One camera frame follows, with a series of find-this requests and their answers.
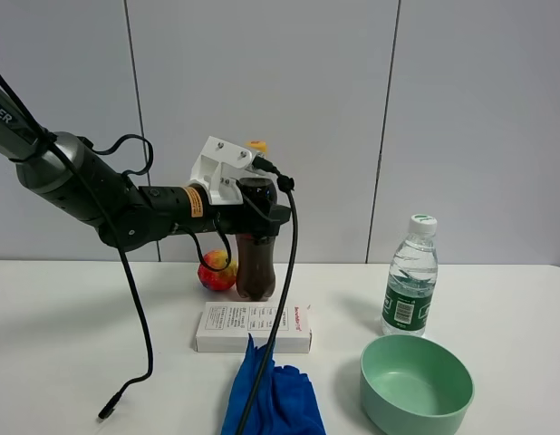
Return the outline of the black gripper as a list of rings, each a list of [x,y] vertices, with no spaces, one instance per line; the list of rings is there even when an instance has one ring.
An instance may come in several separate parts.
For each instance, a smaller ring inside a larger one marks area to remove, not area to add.
[[[139,192],[152,210],[151,228],[163,236],[187,232],[233,234],[246,212],[247,232],[253,237],[276,237],[292,215],[288,206],[277,203],[275,183],[266,178],[242,178],[237,182],[242,205],[211,205],[199,184],[187,187],[140,187]]]

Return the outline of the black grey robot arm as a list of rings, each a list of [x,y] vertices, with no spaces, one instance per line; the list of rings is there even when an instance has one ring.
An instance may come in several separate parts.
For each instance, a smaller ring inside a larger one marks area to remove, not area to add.
[[[258,167],[261,154],[218,138],[207,140],[184,187],[137,187],[84,137],[59,131],[54,144],[71,169],[0,89],[0,154],[15,164],[20,183],[93,227],[110,247],[132,251],[171,235],[209,232],[275,237],[291,215]]]

